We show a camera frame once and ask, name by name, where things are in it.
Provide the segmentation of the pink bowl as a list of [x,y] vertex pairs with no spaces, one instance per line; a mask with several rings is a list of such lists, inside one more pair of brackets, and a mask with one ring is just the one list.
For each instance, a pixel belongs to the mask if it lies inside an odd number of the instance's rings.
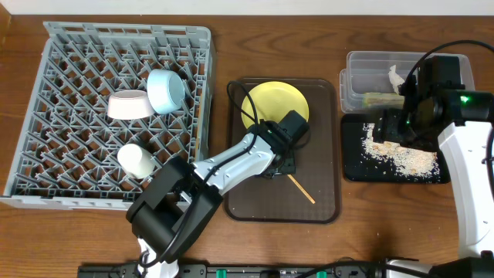
[[147,92],[143,90],[121,90],[108,100],[107,114],[117,120],[135,120],[155,114]]

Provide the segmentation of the rice pile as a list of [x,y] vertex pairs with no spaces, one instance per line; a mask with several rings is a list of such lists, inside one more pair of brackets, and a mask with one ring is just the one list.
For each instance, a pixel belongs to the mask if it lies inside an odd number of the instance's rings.
[[402,147],[394,142],[374,142],[374,124],[364,124],[363,131],[364,157],[380,166],[390,166],[389,172],[393,175],[404,178],[432,178],[440,173],[436,153]]

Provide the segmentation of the white tissue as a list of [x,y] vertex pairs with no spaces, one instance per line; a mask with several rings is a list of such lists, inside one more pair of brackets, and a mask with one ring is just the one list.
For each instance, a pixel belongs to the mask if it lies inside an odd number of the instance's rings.
[[402,85],[404,84],[405,80],[397,74],[396,72],[397,66],[393,65],[390,67],[389,72],[388,72],[388,78],[391,83],[391,86],[393,88],[393,91],[399,95],[400,94],[400,89]]

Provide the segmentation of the yellow green wrapper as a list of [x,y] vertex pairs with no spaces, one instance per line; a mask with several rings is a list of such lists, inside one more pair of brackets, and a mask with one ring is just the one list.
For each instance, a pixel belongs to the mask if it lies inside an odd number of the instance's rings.
[[404,97],[395,93],[365,93],[362,103],[363,108],[366,109],[401,109]]

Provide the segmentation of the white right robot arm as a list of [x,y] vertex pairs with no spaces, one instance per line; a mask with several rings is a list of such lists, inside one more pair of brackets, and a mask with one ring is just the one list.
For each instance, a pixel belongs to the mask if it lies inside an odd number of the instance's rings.
[[439,152],[450,175],[458,216],[458,259],[436,266],[388,259],[382,277],[493,275],[493,95],[464,85],[456,56],[421,58],[407,78],[389,70],[401,109],[381,112],[378,142]]

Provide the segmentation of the white cup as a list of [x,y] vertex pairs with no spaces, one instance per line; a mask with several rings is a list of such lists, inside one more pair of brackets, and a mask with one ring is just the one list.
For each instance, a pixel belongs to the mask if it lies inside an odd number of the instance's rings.
[[117,152],[117,160],[132,178],[143,179],[154,170],[152,155],[137,144],[125,144]]

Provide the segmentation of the yellow plate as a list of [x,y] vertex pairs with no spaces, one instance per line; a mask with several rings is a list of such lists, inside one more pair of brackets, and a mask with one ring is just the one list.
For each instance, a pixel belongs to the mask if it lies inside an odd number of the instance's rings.
[[269,81],[255,86],[249,91],[258,120],[271,120],[279,123],[291,110],[309,121],[310,110],[306,98],[294,86]]

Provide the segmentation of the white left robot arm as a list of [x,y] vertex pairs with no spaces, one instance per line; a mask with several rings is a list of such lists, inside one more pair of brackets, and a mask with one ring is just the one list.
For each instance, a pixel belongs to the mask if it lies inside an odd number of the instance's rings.
[[174,277],[178,259],[201,235],[226,192],[253,176],[273,178],[295,171],[297,141],[310,129],[289,111],[279,122],[256,119],[233,147],[203,161],[172,158],[127,210],[141,254],[137,277]]

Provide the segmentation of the light blue bowl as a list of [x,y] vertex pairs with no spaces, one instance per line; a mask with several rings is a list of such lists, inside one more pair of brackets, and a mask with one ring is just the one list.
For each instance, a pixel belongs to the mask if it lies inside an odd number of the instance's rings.
[[185,88],[176,72],[153,69],[147,78],[147,95],[158,114],[169,114],[181,108]]

